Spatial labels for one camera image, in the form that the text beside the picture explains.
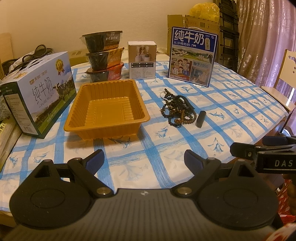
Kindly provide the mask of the black cylinder seal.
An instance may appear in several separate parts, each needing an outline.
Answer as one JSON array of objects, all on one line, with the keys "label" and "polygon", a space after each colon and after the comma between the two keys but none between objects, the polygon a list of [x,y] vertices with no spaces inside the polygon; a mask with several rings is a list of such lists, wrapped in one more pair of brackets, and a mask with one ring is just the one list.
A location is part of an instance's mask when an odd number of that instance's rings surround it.
[{"label": "black cylinder seal", "polygon": [[205,111],[200,111],[197,120],[196,120],[196,127],[201,128],[203,125],[203,122],[205,120],[206,117],[206,112]]}]

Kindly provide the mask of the orange plastic tray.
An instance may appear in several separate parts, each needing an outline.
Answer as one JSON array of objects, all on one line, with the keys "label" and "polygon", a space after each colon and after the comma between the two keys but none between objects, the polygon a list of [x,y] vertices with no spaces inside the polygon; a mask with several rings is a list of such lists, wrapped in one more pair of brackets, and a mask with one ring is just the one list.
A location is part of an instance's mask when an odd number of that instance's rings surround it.
[{"label": "orange plastic tray", "polygon": [[149,113],[133,79],[81,85],[64,131],[84,140],[134,135]]}]

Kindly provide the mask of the wooden chair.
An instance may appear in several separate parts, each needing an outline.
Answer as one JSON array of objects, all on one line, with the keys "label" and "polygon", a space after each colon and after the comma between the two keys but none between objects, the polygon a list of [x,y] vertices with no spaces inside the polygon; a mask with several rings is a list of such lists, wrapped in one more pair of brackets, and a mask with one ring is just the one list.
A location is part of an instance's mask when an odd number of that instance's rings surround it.
[{"label": "wooden chair", "polygon": [[278,131],[279,134],[282,134],[295,110],[295,101],[292,101],[295,93],[295,52],[285,49],[274,86],[262,86],[261,88],[277,100],[288,113],[285,123]]}]

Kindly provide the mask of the blue white checkered tablecloth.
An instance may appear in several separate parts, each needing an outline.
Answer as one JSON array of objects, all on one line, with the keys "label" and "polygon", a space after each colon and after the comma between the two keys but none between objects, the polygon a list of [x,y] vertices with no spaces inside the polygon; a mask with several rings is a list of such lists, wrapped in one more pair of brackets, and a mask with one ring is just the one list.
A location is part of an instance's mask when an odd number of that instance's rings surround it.
[{"label": "blue white checkered tablecloth", "polygon": [[[44,139],[20,136],[1,171],[1,211],[9,210],[14,191],[44,159],[63,163],[101,149],[105,161],[96,177],[111,189],[170,188],[191,177],[184,165],[185,150],[227,163],[232,159],[232,143],[258,142],[286,115],[258,86],[219,64],[214,65],[209,87],[170,79],[167,74],[168,62],[158,62],[155,79],[137,81],[151,118],[136,135],[83,140],[64,131],[68,116],[64,111]],[[160,112],[165,89],[185,96],[196,112],[206,112],[201,128],[168,124]]]}]

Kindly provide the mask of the white green milk carton box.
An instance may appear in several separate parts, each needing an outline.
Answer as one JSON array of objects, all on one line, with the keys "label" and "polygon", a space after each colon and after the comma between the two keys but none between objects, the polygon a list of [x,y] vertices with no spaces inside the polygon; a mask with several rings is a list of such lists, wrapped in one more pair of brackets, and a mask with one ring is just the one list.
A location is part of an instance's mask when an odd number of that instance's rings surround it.
[{"label": "white green milk carton box", "polygon": [[76,96],[68,53],[46,55],[9,74],[1,93],[23,133],[44,138]]}]

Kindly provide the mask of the black folding cart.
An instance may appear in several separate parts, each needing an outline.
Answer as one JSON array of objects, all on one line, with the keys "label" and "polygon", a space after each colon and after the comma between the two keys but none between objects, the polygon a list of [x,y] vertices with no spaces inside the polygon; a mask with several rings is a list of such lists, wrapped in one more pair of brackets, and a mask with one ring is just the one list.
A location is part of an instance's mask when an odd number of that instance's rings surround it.
[{"label": "black folding cart", "polygon": [[219,41],[216,61],[237,72],[238,67],[238,15],[236,2],[229,0],[214,1],[219,7]]}]

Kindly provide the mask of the bottom red instant food bowl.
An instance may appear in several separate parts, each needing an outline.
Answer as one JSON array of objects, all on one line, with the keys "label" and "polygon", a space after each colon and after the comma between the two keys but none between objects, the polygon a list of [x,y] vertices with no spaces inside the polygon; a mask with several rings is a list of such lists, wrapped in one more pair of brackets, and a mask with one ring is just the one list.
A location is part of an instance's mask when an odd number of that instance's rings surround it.
[{"label": "bottom red instant food bowl", "polygon": [[121,71],[123,66],[124,66],[124,63],[121,62],[118,65],[107,68],[106,70],[99,70],[99,71],[95,71],[90,67],[85,73],[90,75],[92,82],[119,80],[121,77]]}]

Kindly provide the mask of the middle orange instant food bowl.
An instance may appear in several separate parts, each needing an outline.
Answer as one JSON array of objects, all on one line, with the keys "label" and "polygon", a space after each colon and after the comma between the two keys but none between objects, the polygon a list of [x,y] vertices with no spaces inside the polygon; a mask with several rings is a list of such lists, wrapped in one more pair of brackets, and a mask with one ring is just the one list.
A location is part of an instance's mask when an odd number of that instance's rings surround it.
[{"label": "middle orange instant food bowl", "polygon": [[96,53],[86,53],[86,57],[92,70],[106,70],[121,63],[121,56],[124,49],[122,47]]}]

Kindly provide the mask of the pink curtain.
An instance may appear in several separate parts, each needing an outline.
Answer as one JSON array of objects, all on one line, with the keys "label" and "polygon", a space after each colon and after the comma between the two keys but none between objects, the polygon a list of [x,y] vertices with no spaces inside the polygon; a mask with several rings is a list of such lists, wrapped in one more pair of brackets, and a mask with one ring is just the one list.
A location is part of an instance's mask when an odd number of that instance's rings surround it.
[{"label": "pink curtain", "polygon": [[274,86],[285,50],[295,51],[295,1],[237,1],[238,73]]}]

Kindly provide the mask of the blue milk carton box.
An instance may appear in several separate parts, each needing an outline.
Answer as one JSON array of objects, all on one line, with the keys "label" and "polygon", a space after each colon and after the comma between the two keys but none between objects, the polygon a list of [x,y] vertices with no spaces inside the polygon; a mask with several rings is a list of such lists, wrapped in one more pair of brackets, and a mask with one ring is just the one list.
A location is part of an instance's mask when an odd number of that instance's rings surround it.
[{"label": "blue milk carton box", "polygon": [[208,87],[214,67],[218,35],[172,27],[168,77]]}]

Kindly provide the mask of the small white product box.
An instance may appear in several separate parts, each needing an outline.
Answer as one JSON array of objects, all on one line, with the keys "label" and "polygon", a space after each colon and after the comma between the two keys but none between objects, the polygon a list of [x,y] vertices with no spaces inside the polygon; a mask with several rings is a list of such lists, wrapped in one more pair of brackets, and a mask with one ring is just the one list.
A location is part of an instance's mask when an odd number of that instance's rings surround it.
[{"label": "small white product box", "polygon": [[157,45],[154,41],[129,41],[128,65],[130,79],[156,78]]}]

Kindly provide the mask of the top black instant food bowl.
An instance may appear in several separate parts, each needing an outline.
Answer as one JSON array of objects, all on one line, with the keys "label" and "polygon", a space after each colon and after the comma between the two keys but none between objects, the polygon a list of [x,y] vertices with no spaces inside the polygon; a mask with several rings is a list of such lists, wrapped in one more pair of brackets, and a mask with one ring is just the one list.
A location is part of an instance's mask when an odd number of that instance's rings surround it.
[{"label": "top black instant food bowl", "polygon": [[116,49],[119,47],[123,31],[105,31],[82,35],[80,40],[86,45],[89,53]]}]

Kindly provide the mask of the yellow plastic bag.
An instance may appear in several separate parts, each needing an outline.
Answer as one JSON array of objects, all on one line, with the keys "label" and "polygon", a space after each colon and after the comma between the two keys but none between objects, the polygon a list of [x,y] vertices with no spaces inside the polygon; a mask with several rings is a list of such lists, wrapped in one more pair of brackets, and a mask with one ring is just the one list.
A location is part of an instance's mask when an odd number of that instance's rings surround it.
[{"label": "yellow plastic bag", "polygon": [[218,22],[220,9],[215,3],[198,3],[189,10],[189,15]]}]

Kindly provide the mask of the brown cardboard box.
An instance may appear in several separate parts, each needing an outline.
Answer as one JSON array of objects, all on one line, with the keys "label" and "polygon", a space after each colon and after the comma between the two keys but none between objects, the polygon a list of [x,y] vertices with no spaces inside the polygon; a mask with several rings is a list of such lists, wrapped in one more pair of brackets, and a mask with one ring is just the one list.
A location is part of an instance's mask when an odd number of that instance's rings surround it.
[{"label": "brown cardboard box", "polygon": [[217,35],[220,32],[220,25],[218,22],[203,19],[203,18],[198,18],[196,16],[168,15],[167,23],[168,23],[167,52],[166,52],[167,55],[170,54],[170,49],[171,49],[172,27],[199,29],[199,30],[203,30],[205,32],[209,32]]}]

